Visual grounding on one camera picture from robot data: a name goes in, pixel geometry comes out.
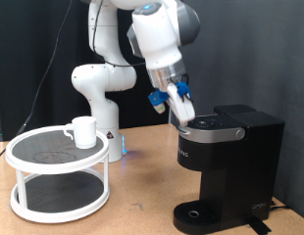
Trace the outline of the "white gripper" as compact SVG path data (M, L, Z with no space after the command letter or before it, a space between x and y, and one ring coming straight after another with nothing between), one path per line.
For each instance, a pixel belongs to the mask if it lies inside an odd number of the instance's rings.
M195 112L191 101L191 93L185 82L170 83L167 87L167 103L171 107L181 126L195 118Z

